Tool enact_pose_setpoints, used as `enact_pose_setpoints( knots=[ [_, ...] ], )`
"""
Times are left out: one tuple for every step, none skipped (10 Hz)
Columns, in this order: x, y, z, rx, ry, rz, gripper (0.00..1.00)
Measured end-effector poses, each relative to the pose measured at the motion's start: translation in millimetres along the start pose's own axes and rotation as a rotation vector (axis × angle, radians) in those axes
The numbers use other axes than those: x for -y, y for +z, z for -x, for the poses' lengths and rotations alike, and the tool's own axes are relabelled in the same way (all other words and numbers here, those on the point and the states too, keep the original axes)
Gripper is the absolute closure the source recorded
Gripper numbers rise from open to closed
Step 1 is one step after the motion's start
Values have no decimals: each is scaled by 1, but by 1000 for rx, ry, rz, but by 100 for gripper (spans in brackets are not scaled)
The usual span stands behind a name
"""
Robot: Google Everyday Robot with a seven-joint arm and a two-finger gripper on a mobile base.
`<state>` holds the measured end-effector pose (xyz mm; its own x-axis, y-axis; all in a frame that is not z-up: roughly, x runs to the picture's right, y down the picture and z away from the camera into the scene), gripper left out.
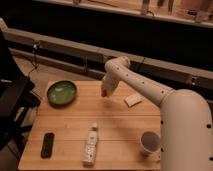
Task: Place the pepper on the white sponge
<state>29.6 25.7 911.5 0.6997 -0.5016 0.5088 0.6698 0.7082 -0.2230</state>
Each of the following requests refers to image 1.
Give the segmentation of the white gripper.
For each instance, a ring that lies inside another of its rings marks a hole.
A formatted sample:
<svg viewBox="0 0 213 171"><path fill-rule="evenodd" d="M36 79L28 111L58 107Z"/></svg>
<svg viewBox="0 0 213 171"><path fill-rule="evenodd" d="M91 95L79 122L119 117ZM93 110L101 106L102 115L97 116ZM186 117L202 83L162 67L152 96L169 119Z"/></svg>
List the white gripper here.
<svg viewBox="0 0 213 171"><path fill-rule="evenodd" d="M101 93L103 90L106 90L108 94L107 97L111 96L117 88L118 84L119 81L117 79L110 76L109 74L106 74L102 79Z"/></svg>

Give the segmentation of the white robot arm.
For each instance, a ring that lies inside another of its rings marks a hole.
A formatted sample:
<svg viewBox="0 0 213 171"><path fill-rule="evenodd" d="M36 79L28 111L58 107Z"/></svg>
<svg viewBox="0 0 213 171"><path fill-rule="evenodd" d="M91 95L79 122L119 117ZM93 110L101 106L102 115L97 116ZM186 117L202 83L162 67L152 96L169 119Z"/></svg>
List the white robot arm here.
<svg viewBox="0 0 213 171"><path fill-rule="evenodd" d="M213 171L213 118L207 101L189 89L175 90L129 69L121 56L105 63L102 96L125 82L160 108L161 171Z"/></svg>

